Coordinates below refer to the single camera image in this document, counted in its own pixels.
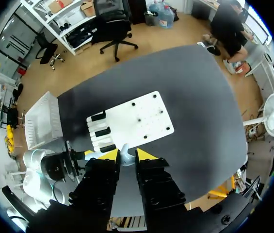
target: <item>white plastic crate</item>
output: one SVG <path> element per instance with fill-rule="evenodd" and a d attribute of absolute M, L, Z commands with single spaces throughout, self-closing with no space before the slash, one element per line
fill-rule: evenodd
<path fill-rule="evenodd" d="M 58 99 L 49 91 L 26 113 L 25 135 L 29 150 L 63 136 Z"/>

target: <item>gray table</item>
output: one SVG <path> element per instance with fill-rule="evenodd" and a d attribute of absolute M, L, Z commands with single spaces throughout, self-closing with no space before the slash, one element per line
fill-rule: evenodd
<path fill-rule="evenodd" d="M 132 59 L 60 95 L 64 139 L 76 151 L 92 150 L 87 117 L 155 90 L 161 94 L 175 132 L 140 148 L 165 158 L 186 200 L 195 200 L 236 172 L 246 155 L 237 102 L 216 61 L 201 46 Z M 63 142 L 55 144 L 49 148 L 61 151 Z M 121 168 L 112 216 L 143 215 L 134 169 Z"/>

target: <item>black office chair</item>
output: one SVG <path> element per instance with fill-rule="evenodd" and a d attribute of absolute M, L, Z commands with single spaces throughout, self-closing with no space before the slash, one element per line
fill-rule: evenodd
<path fill-rule="evenodd" d="M 55 51 L 58 48 L 57 44 L 53 44 L 46 40 L 44 33 L 40 33 L 35 37 L 38 44 L 41 46 L 39 52 L 36 54 L 36 59 L 41 59 L 40 64 L 47 64 L 50 61 L 50 66 L 52 67 L 53 71 L 55 71 L 54 64 L 56 60 L 60 60 L 64 62 L 64 59 L 60 57 L 61 53 L 55 54 Z"/>
<path fill-rule="evenodd" d="M 103 50 L 115 45 L 114 58 L 117 57 L 118 45 L 131 45 L 138 49 L 138 45 L 125 41 L 124 39 L 132 37 L 129 17 L 131 15 L 127 0 L 94 0 L 96 12 L 95 26 L 97 31 L 93 35 L 92 44 L 103 41 L 111 41 L 100 49 Z"/>

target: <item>cable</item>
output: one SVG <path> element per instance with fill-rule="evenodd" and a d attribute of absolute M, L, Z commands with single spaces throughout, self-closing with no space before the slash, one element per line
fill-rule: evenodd
<path fill-rule="evenodd" d="M 57 202 L 59 202 L 58 199 L 57 199 L 57 197 L 56 197 L 56 195 L 55 195 L 55 184 L 56 184 L 57 182 L 58 182 L 58 181 L 55 181 L 55 183 L 53 184 L 52 190 L 53 190 L 53 195 L 54 195 L 55 200 L 56 200 Z"/>
<path fill-rule="evenodd" d="M 14 219 L 14 218 L 18 218 L 18 219 L 21 219 L 21 220 L 24 220 L 24 221 L 28 222 L 25 218 L 19 217 L 19 216 L 9 216 L 9 218 L 10 218 L 11 220 Z"/>

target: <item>stand fan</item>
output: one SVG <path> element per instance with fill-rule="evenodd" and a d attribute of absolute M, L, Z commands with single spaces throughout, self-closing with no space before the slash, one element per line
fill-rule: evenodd
<path fill-rule="evenodd" d="M 254 132 L 256 127 L 260 123 L 264 123 L 265 129 L 268 132 L 268 134 L 274 137 L 274 93 L 271 94 L 265 101 L 264 109 L 263 109 L 263 117 L 244 121 L 243 125 L 247 126 L 247 125 L 257 124 L 250 130 L 251 132 Z"/>

